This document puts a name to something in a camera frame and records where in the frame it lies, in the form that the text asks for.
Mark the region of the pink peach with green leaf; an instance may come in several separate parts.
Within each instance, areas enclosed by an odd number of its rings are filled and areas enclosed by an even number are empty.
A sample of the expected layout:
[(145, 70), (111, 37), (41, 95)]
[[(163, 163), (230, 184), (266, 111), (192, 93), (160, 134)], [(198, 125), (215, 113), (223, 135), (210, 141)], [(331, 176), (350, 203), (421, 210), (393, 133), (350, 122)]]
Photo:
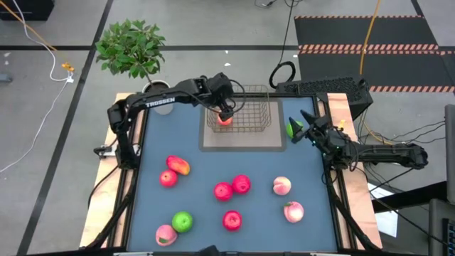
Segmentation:
[(297, 223), (304, 217), (303, 206), (296, 201), (289, 201), (284, 204), (284, 217), (290, 223)]
[(156, 230), (156, 242), (160, 246), (171, 245), (176, 241), (177, 237), (178, 234), (171, 225), (161, 225)]

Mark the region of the small black white device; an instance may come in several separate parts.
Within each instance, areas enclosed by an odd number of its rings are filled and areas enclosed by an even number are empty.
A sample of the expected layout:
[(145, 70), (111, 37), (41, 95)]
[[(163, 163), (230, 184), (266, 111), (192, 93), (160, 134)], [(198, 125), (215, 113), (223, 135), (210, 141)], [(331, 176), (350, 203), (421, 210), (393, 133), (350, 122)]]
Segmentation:
[(93, 149), (93, 152), (99, 157), (99, 159), (105, 159), (106, 157), (115, 156), (117, 145), (102, 145)]

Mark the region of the black striped-edge floor mat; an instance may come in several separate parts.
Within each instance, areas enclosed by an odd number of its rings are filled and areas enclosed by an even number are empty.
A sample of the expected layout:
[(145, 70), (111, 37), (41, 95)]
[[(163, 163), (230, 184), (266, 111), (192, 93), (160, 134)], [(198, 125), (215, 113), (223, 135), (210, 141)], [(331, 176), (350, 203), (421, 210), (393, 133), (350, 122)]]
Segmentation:
[(437, 46), (423, 16), (296, 16), (298, 44)]
[(455, 48), (436, 44), (310, 44), (299, 47), (302, 79), (365, 78), (372, 92), (452, 92)]

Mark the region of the green apple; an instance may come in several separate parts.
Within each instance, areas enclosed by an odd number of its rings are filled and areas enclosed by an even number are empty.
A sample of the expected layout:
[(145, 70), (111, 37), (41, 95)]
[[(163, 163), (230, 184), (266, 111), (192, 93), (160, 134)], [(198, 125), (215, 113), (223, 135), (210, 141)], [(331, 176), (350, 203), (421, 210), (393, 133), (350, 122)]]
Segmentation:
[(186, 233), (193, 226), (193, 216), (188, 211), (179, 211), (172, 218), (172, 227), (178, 233)]
[[(304, 127), (303, 122), (297, 120), (296, 123), (299, 124), (300, 126)], [(291, 126), (291, 123), (290, 123), (290, 122), (287, 123), (286, 131), (287, 131), (288, 137), (289, 137), (290, 139), (292, 139), (292, 138), (293, 138), (293, 129), (292, 129), (292, 126)]]

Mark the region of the white plant pot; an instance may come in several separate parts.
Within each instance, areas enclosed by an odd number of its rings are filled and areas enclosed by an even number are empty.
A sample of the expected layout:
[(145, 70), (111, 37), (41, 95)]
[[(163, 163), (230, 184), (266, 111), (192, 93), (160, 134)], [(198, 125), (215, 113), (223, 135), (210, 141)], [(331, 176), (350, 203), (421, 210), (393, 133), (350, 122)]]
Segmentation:
[[(145, 84), (142, 89), (142, 92), (148, 92), (149, 90), (165, 90), (169, 89), (171, 86), (164, 80), (152, 80)], [(173, 105), (164, 105), (160, 107), (155, 107), (154, 111), (160, 115), (168, 115), (173, 110)]]

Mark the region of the red yellow mango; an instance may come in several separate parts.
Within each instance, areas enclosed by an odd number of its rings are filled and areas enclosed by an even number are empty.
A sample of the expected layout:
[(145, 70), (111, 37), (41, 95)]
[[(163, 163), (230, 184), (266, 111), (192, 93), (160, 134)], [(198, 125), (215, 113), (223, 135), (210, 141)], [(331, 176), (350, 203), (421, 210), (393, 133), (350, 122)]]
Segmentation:
[(166, 165), (170, 170), (184, 176), (187, 176), (191, 171), (189, 163), (186, 160), (175, 155), (170, 155), (167, 157)]

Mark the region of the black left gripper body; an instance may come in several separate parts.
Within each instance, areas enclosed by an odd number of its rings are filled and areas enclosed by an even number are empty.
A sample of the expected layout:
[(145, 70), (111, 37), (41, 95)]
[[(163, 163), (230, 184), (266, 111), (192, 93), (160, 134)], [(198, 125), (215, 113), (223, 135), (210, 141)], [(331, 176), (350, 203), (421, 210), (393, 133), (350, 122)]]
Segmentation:
[(208, 78), (205, 85), (210, 94), (205, 102), (212, 106), (225, 106), (227, 99), (234, 93), (232, 83), (224, 73), (218, 73), (212, 78)]

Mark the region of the green leafy small tree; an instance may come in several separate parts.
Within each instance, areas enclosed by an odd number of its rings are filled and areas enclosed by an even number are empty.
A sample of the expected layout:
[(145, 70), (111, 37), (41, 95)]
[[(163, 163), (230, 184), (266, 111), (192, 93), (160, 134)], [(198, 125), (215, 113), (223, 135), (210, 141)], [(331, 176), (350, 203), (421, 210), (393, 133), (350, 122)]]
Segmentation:
[(160, 72), (165, 62), (161, 47), (166, 38), (159, 31), (156, 24), (148, 25), (144, 20), (111, 23), (95, 43), (95, 61), (112, 75), (126, 73), (130, 78), (151, 82), (151, 76)]

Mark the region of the wooden table side board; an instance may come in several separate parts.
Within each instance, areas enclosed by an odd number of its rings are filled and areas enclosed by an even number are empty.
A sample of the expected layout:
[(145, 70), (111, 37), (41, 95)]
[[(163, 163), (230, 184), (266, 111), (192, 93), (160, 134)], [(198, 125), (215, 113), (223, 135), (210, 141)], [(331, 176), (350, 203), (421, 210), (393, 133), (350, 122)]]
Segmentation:
[[(358, 141), (355, 133), (354, 122), (351, 117), (348, 98), (344, 93), (328, 93), (328, 109), (332, 122), (338, 126), (343, 125), (346, 133), (354, 142)], [(365, 175), (362, 162), (356, 165), (353, 171), (343, 171), (344, 187), (350, 214), (360, 229), (368, 236), (373, 244), (382, 248), (378, 224), (376, 221), (373, 205), (370, 199), (368, 180)]]
[[(132, 127), (134, 128), (134, 136), (132, 137), (133, 144), (139, 143), (141, 138), (143, 113), (144, 112), (139, 113), (139, 119)], [(111, 144), (114, 139), (115, 135), (108, 126), (105, 144)], [(98, 184), (102, 178), (107, 176), (116, 165), (117, 159), (115, 156), (101, 159), (97, 170), (95, 185)], [(117, 206), (119, 206), (122, 199), (126, 196), (132, 181), (132, 176), (132, 170), (123, 171), (117, 168), (98, 186), (97, 190), (90, 197), (91, 201), (90, 206), (88, 207), (84, 230), (82, 232), (80, 247), (89, 245), (102, 231), (115, 209), (117, 209)], [(111, 235), (109, 235), (102, 247), (122, 246), (124, 231), (127, 229), (125, 227), (127, 210), (128, 208), (121, 214)]]

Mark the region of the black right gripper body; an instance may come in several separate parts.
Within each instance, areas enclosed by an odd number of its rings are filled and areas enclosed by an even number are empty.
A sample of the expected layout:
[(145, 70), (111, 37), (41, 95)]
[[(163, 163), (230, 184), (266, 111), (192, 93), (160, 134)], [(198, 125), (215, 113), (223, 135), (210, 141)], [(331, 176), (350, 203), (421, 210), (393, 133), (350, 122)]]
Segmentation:
[(327, 157), (341, 153), (348, 143), (347, 136), (329, 119), (316, 119), (306, 130), (306, 138)]

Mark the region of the white paper sheet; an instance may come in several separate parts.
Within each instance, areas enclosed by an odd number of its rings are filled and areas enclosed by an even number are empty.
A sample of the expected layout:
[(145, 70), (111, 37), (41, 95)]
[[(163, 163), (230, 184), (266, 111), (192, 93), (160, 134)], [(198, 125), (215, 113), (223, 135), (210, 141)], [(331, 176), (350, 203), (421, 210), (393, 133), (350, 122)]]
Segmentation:
[[(372, 199), (383, 198), (386, 196), (393, 195), (393, 192), (390, 192), (384, 188), (376, 188), (372, 191)], [(378, 224), (378, 230), (381, 233), (389, 235), (391, 237), (397, 237), (397, 224), (398, 224), (398, 214), (393, 211), (386, 211), (381, 213), (376, 213), (375, 218)]]

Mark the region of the grey brown place mat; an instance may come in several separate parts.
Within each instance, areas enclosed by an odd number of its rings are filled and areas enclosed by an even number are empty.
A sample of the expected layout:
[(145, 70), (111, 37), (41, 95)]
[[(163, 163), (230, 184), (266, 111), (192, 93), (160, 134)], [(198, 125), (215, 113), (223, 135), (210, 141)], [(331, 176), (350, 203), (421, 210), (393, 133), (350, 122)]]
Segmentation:
[(201, 151), (285, 151), (287, 133), (282, 101), (269, 99), (272, 123), (263, 132), (215, 133), (205, 124), (206, 108), (200, 109), (199, 148)]

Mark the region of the red apple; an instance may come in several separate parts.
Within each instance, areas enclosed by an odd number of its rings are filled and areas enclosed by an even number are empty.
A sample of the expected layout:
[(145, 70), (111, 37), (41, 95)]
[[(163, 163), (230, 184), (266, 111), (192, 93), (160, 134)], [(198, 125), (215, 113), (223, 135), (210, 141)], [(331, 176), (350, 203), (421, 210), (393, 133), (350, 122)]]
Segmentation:
[(251, 181), (247, 175), (239, 174), (232, 180), (232, 189), (239, 194), (246, 194), (251, 189)]
[(223, 227), (230, 231), (238, 231), (242, 226), (242, 215), (236, 210), (229, 210), (223, 216)]
[(218, 201), (229, 201), (233, 196), (233, 189), (230, 183), (217, 183), (213, 189), (213, 194)]
[(161, 172), (159, 182), (163, 187), (173, 187), (178, 183), (178, 174), (172, 170), (165, 170)]

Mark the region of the grey monitor edge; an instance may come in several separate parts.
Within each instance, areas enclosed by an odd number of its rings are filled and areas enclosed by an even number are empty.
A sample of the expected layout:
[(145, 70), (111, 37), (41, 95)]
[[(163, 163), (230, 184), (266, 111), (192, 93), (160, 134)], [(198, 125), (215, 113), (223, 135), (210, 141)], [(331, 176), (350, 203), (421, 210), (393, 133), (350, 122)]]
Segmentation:
[(447, 200), (455, 204), (455, 105), (446, 105), (444, 107), (444, 117)]

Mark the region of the black desk bar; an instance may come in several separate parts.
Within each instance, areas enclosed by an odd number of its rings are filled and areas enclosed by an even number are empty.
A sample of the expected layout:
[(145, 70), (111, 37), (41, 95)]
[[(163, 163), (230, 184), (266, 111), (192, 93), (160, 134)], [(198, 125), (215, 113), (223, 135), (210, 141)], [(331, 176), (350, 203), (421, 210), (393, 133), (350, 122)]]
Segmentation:
[(372, 200), (375, 213), (428, 204), (432, 199), (447, 201), (447, 182), (441, 181), (411, 191)]

